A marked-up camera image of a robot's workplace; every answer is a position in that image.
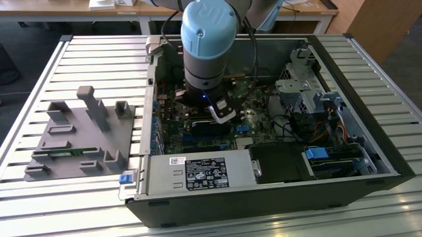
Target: warning label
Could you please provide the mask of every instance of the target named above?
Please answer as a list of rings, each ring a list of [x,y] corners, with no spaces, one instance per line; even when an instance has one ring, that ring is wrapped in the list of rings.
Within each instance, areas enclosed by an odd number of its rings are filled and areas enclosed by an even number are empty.
[[[224,158],[184,161],[185,188],[189,191],[228,187]]]

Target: black computer case side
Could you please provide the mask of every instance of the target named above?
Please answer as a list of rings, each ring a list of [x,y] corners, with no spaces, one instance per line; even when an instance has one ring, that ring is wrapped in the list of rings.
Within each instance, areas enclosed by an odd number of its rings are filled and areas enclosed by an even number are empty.
[[[248,192],[141,201],[128,199],[125,206],[147,227],[175,227],[347,206],[367,194],[394,185],[400,179],[399,176],[367,178]]]

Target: sticker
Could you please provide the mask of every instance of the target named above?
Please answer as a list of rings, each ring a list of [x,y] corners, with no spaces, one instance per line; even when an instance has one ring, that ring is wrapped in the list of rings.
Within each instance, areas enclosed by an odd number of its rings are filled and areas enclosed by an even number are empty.
[[[171,157],[169,164],[184,164],[185,157]]]
[[[133,12],[133,11],[119,11],[117,14],[119,15],[135,15],[136,12]]]
[[[70,157],[72,153],[64,152],[64,153],[56,153],[56,154],[49,154],[50,157]]]
[[[228,187],[224,158],[184,160],[185,188],[188,191]]]

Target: aluminum profile table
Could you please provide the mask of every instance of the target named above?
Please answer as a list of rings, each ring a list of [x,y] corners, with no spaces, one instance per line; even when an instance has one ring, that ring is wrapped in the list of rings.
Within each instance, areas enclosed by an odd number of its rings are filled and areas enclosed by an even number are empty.
[[[347,207],[167,229],[148,229],[117,198],[119,176],[24,182],[30,152],[49,119],[49,101],[69,107],[80,85],[105,105],[136,106],[129,168],[139,163],[147,83],[145,36],[61,41],[0,148],[1,236],[418,236],[422,231],[422,115],[354,39],[319,36],[331,57],[404,156],[416,177]],[[327,85],[335,90],[330,78]]]

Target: barcode sticker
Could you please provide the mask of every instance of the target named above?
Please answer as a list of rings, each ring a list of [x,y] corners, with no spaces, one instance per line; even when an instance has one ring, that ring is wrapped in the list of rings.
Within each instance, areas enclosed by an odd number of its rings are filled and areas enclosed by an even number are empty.
[[[185,157],[171,157],[169,164],[184,164]]]
[[[133,12],[133,11],[119,11],[117,14],[119,15],[135,15],[136,12]]]

